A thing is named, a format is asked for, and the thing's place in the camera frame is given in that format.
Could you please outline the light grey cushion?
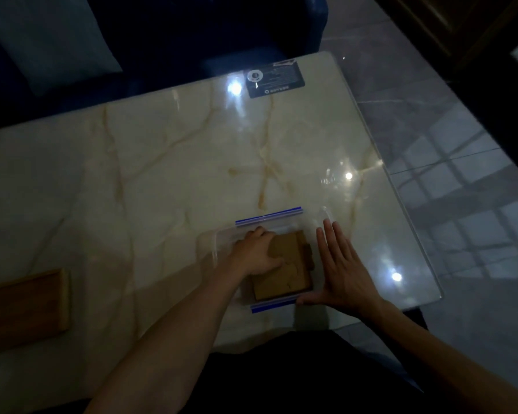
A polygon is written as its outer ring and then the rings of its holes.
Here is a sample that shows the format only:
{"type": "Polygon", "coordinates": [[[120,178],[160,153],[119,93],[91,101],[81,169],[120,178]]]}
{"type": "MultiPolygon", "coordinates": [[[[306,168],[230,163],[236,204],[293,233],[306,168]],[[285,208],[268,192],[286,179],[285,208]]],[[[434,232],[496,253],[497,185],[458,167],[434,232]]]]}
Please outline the light grey cushion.
{"type": "Polygon", "coordinates": [[[87,0],[0,0],[0,44],[37,96],[122,71],[87,0]]]}

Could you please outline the dark wooden furniture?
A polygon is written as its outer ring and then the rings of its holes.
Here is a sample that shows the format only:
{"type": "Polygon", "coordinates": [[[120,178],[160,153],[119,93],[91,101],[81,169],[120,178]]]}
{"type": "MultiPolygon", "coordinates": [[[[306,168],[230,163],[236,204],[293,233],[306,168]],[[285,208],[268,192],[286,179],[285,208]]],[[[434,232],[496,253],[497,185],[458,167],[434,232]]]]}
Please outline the dark wooden furniture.
{"type": "Polygon", "coordinates": [[[518,0],[375,0],[518,166],[518,0]]]}

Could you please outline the person's left hand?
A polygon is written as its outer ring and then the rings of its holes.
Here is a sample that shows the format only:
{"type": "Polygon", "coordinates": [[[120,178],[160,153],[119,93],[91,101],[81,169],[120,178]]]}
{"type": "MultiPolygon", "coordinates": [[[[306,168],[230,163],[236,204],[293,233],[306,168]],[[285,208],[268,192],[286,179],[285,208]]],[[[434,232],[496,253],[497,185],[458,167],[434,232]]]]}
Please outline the person's left hand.
{"type": "Polygon", "coordinates": [[[243,239],[235,243],[228,257],[229,272],[239,280],[268,273],[269,247],[276,236],[262,226],[248,231],[243,239]]]}

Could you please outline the person's left forearm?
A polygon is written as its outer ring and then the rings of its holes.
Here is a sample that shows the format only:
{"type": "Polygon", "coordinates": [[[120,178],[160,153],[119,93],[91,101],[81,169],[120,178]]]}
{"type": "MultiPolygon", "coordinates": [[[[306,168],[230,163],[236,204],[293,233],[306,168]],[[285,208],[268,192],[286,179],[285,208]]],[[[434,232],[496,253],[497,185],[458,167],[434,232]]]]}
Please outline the person's left forearm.
{"type": "Polygon", "coordinates": [[[255,270],[229,258],[173,306],[107,377],[84,414],[177,414],[205,366],[228,304],[255,270]]]}

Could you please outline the clear zip bag blue strips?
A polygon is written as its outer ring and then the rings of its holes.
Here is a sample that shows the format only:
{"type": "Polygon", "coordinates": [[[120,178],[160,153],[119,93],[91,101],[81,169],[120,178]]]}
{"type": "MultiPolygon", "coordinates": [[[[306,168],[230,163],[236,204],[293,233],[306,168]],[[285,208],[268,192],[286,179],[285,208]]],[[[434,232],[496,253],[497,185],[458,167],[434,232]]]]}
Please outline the clear zip bag blue strips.
{"type": "MultiPolygon", "coordinates": [[[[276,235],[290,233],[299,229],[304,230],[305,236],[311,245],[315,268],[311,272],[314,289],[319,289],[323,283],[321,261],[316,245],[316,230],[321,228],[324,219],[332,220],[332,212],[329,208],[321,206],[319,208],[294,207],[282,211],[273,212],[266,215],[255,216],[235,221],[232,225],[222,227],[205,233],[199,239],[197,248],[198,258],[205,259],[205,263],[211,267],[216,267],[233,250],[235,243],[244,238],[248,231],[254,230],[259,226],[276,235]]],[[[305,292],[283,296],[281,298],[266,301],[257,301],[254,297],[251,277],[247,277],[237,289],[232,298],[231,305],[247,313],[262,313],[275,308],[290,306],[296,303],[300,294],[305,292]]]]}

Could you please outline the person's right forearm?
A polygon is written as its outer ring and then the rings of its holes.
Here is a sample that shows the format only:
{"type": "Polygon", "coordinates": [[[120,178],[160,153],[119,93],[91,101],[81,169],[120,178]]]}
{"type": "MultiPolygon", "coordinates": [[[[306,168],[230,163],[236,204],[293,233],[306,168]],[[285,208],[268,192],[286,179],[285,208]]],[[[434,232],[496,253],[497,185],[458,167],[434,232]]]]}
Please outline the person's right forearm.
{"type": "Polygon", "coordinates": [[[358,317],[389,348],[429,396],[460,414],[518,414],[518,389],[417,325],[390,302],[366,301],[358,317]]]}

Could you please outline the person's dark clothing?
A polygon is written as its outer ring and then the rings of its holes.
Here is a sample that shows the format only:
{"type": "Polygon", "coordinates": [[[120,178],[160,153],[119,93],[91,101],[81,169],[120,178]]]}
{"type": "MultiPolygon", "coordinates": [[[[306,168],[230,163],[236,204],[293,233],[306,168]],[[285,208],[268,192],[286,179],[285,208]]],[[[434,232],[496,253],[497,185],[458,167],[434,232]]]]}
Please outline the person's dark clothing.
{"type": "Polygon", "coordinates": [[[324,330],[211,354],[180,414],[413,414],[425,406],[400,362],[324,330]]]}

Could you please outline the wooden board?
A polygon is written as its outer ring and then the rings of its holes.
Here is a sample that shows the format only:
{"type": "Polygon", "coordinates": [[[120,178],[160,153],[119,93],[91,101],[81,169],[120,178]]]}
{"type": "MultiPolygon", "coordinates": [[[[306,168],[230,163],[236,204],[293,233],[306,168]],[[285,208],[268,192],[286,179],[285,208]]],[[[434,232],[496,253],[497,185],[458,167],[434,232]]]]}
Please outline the wooden board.
{"type": "Polygon", "coordinates": [[[71,326],[71,280],[55,269],[0,284],[0,353],[62,334],[71,326]]]}

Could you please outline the person's right hand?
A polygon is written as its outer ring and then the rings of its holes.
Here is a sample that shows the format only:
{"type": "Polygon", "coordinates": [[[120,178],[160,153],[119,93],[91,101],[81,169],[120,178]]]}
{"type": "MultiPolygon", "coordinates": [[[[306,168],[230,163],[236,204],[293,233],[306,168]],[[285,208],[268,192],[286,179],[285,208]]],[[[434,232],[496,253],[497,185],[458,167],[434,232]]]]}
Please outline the person's right hand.
{"type": "Polygon", "coordinates": [[[378,293],[373,279],[362,263],[362,275],[350,275],[346,267],[346,257],[349,250],[341,227],[339,234],[340,262],[336,271],[324,271],[324,221],[323,228],[317,228],[317,243],[320,259],[323,266],[324,285],[321,290],[312,292],[326,292],[329,303],[324,305],[338,310],[341,313],[358,318],[364,322],[375,322],[384,312],[385,300],[378,293]]]}

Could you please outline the black label sticker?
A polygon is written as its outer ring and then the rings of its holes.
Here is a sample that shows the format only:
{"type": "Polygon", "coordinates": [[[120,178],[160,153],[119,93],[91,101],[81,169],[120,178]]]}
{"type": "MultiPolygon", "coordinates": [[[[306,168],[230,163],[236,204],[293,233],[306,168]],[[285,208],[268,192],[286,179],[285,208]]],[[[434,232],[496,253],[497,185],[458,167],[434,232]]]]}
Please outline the black label sticker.
{"type": "Polygon", "coordinates": [[[303,88],[305,81],[296,59],[243,71],[251,99],[303,88]]]}

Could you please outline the dark blue sofa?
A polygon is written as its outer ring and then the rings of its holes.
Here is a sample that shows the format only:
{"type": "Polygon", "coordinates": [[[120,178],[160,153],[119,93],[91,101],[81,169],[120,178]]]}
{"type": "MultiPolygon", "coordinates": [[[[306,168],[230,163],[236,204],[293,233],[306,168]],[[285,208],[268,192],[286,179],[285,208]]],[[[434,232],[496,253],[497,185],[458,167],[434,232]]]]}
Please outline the dark blue sofa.
{"type": "Polygon", "coordinates": [[[318,52],[327,0],[87,0],[122,71],[35,95],[0,44],[0,128],[318,52]]]}

